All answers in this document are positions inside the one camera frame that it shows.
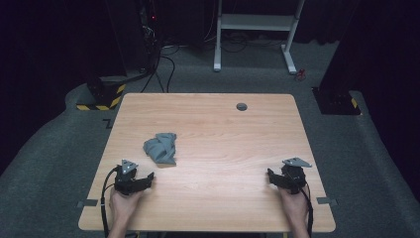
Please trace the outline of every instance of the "wooden table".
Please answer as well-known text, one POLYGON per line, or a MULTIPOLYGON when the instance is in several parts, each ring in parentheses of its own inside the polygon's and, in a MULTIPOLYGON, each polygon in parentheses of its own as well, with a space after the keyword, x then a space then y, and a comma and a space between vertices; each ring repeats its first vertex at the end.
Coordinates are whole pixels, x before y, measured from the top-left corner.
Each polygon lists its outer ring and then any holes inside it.
MULTIPOLYGON (((313 231, 333 231, 330 206, 316 201, 326 194, 291 95, 129 93, 87 198, 99 199, 106 175, 126 159, 139 164, 138 179, 151 172, 156 176, 141 198, 132 230, 284 232, 289 227, 266 169, 281 174, 281 161, 293 157, 313 166, 304 169, 313 231), (238 110, 238 103, 248 109, 238 110), (145 141, 164 132, 177 135, 176 166, 157 166, 143 150, 145 141)), ((79 227, 103 229, 99 203, 83 208, 79 227)))

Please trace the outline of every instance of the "gray carpet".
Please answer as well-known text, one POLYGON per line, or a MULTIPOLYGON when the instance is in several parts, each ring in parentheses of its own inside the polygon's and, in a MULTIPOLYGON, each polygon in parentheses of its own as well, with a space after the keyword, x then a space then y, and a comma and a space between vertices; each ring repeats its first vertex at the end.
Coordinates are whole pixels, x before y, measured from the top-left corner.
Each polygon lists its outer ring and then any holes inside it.
MULTIPOLYGON (((240 46, 225 43, 224 48, 240 46)), ((307 78, 289 75, 278 46, 222 52, 222 71, 213 71, 213 51, 180 48, 170 55, 176 70, 169 92, 289 93, 295 97, 337 229, 313 237, 420 237, 420 207, 382 145, 363 96, 351 92, 363 115, 322 115, 311 87, 322 80, 337 44, 293 44, 297 68, 307 78)), ((176 48, 163 50, 171 54, 176 48)), ((161 59, 157 69, 165 85, 172 69, 161 59)), ((140 92, 147 79, 127 84, 124 93, 140 92)), ((85 85, 71 90, 66 110, 41 128, 0 178, 0 237, 103 237, 78 228, 110 129, 113 111, 78 111, 85 85)), ((145 92, 160 92, 153 77, 145 92)), ((268 234, 280 237, 279 234, 268 234)))

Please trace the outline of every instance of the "human hand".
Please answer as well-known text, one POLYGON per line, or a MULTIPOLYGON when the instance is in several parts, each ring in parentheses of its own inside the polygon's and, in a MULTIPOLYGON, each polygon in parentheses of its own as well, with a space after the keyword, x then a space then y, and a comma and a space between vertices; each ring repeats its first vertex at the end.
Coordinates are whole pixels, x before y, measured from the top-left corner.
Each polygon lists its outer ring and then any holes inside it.
MULTIPOLYGON (((306 217, 308 214, 308 203, 304 194, 299 191, 297 194, 290 194, 290 191, 277 187, 280 192, 283 210, 289 222, 293 237, 309 237, 306 226, 306 217)), ((308 194, 307 186, 302 187, 308 194)))
POLYGON ((114 222, 108 237, 124 237, 142 194, 142 191, 138 191, 130 195, 124 195, 116 191, 114 187, 111 188, 109 206, 114 222))

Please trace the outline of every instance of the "dark background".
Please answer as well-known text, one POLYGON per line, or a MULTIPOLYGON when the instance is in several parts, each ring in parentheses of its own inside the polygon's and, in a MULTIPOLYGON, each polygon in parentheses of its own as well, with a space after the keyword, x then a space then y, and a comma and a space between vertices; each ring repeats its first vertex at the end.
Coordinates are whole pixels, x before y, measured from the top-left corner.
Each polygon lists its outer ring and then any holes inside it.
MULTIPOLYGON (((174 2, 167 1, 166 6, 174 2)), ((165 15, 161 21, 175 24, 163 27, 166 34, 176 32, 176 22, 170 21, 171 17, 182 11, 201 11, 203 14, 189 16, 197 18, 190 22, 199 22, 201 26, 191 28, 199 27, 197 32, 204 36, 211 22, 212 2, 195 3, 194 7, 188 1, 176 2, 177 8, 162 9, 165 15), (183 4, 191 9, 180 7, 183 4)), ((278 7, 276 1, 262 1, 257 8, 251 8, 248 5, 251 2, 255 1, 238 1, 235 11, 246 13, 252 9, 270 14, 278 7)), ((103 3, 91 2, 96 7, 103 3)), ((417 27, 420 7, 416 1, 361 1, 353 15, 358 3, 356 0, 308 0, 295 42, 317 40, 322 45, 341 40, 325 80, 330 81, 332 89, 355 89, 363 93, 384 145, 419 199, 420 81, 416 69, 420 65, 417 27)), ((225 4, 233 7, 235 1, 225 4)), ((289 8, 284 11, 294 6, 291 0, 285 4, 289 8)), ((69 90, 86 79, 80 74, 69 47, 68 14, 71 12, 64 1, 9 1, 1 5, 0 163, 3 172, 27 140, 64 110, 64 97, 69 90)), ((115 47, 108 50, 117 51, 115 47)))

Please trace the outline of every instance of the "crumpled cloth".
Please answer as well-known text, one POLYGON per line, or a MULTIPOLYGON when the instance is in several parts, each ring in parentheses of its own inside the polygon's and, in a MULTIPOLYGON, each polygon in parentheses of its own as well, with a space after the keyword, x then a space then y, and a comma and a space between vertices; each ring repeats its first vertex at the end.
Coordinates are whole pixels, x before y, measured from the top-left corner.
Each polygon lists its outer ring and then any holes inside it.
POLYGON ((174 133, 158 133, 156 137, 145 142, 143 149, 157 164, 176 165, 174 133))

